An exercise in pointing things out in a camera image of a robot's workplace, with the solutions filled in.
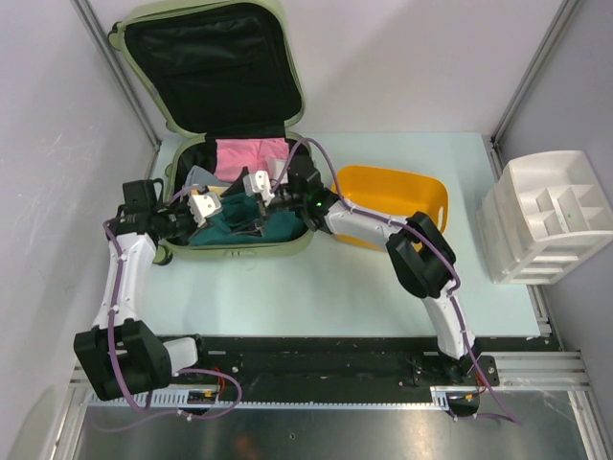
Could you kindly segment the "teal garment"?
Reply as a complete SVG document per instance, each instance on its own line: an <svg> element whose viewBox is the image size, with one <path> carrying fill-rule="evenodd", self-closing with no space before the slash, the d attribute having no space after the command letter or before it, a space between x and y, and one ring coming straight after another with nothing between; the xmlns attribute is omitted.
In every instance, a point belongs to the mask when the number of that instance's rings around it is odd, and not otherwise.
<svg viewBox="0 0 613 460"><path fill-rule="evenodd" d="M221 203L221 212L189 238L190 246L293 242L307 232L304 223L290 211L277 211L261 220L258 202L242 188Z"/></svg>

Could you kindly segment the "grey garment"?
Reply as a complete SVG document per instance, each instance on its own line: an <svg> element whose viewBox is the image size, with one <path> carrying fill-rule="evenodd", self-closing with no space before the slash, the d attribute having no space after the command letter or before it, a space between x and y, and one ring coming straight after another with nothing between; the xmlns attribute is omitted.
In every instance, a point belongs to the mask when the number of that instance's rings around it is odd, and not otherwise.
<svg viewBox="0 0 613 460"><path fill-rule="evenodd" d="M230 186L229 183L223 182L218 179L213 173L207 171L206 169L193 166L184 182L183 187L198 187L199 189L207 188L212 191L225 191Z"/></svg>

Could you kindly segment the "pink garment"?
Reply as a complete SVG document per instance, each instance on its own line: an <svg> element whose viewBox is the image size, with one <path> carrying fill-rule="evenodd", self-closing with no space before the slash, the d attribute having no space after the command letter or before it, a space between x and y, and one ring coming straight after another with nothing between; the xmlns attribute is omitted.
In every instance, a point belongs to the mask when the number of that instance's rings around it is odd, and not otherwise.
<svg viewBox="0 0 613 460"><path fill-rule="evenodd" d="M246 168L254 173L267 170L269 158L286 160L289 146L284 138L219 139L216 141L215 176L234 182Z"/></svg>

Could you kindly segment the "yellow plastic basket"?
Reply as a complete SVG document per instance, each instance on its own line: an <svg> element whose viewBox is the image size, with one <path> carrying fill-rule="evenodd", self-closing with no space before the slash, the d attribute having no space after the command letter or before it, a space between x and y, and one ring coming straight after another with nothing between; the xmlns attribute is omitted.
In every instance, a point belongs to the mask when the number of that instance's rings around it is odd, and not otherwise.
<svg viewBox="0 0 613 460"><path fill-rule="evenodd" d="M345 199L375 211L411 217L422 212L443 233L448 223L449 196L437 178L414 172L349 165L337 173Z"/></svg>

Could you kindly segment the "green hard-shell suitcase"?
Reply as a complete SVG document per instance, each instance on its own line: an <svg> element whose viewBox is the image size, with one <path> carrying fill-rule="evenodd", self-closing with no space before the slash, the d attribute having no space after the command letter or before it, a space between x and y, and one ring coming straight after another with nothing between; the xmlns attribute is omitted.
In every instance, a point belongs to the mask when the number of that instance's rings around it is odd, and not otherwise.
<svg viewBox="0 0 613 460"><path fill-rule="evenodd" d="M303 92L277 1L159 1L114 24L107 39L184 137L165 197L190 170L215 172L222 139L283 138L304 114Z"/></svg>

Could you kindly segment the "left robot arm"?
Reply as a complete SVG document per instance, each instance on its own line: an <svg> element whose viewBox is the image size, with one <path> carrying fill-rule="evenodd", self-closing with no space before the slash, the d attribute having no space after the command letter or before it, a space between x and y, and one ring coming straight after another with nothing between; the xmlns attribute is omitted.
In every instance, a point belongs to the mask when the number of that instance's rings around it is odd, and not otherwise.
<svg viewBox="0 0 613 460"><path fill-rule="evenodd" d="M103 299L92 328L76 334L73 348L104 402L150 394L169 386L178 373L199 383L212 371L211 359L197 351L194 338L163 341L143 320L160 242L195 229L188 199L196 187L181 190L169 202L161 197L163 190L160 179L126 182L123 203L102 225L109 249Z"/></svg>

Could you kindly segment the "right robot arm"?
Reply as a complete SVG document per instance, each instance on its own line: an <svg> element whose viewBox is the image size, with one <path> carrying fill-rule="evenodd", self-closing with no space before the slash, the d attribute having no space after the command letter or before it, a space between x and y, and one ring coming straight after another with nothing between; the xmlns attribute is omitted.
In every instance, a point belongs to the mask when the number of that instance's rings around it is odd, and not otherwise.
<svg viewBox="0 0 613 460"><path fill-rule="evenodd" d="M476 337L467 325L457 298L461 280L456 256L443 234L426 214L396 217L360 206L342 193L338 175L325 186L313 162L288 160L275 180L266 171L248 174L243 185L259 204L262 218L272 211L295 213L308 229L350 237L382 248L390 258L400 285L421 299L434 326L443 376L464 384L483 369L475 351Z"/></svg>

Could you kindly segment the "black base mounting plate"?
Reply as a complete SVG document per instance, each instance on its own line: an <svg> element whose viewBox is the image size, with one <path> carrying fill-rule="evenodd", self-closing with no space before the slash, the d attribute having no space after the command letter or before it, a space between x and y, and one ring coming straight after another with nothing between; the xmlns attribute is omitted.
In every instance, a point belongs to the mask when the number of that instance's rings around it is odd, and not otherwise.
<svg viewBox="0 0 613 460"><path fill-rule="evenodd" d="M424 403L430 387L480 382L472 361L443 355L433 337L195 339L201 369L236 379L221 398L279 404Z"/></svg>

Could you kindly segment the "white plastic drawer organizer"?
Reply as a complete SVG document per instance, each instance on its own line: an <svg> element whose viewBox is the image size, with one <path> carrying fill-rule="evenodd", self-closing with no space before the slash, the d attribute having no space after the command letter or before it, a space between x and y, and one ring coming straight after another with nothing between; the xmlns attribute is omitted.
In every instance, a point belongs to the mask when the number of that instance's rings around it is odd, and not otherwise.
<svg viewBox="0 0 613 460"><path fill-rule="evenodd" d="M612 242L612 209L586 154L511 160L477 211L495 284L553 285Z"/></svg>

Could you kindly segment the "aluminium frame rail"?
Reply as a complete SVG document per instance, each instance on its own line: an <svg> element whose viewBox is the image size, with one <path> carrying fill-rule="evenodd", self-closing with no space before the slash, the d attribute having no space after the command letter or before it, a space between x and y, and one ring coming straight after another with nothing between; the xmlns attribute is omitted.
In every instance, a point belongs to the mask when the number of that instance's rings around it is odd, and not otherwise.
<svg viewBox="0 0 613 460"><path fill-rule="evenodd" d="M499 352L479 355L478 363L481 376L448 357L415 351L216 351L180 371L169 386L217 383L247 399L264 400L293 393L325 397L352 389L380 393L394 385L411 390L558 385L581 380L584 374L579 356L564 353Z"/></svg>

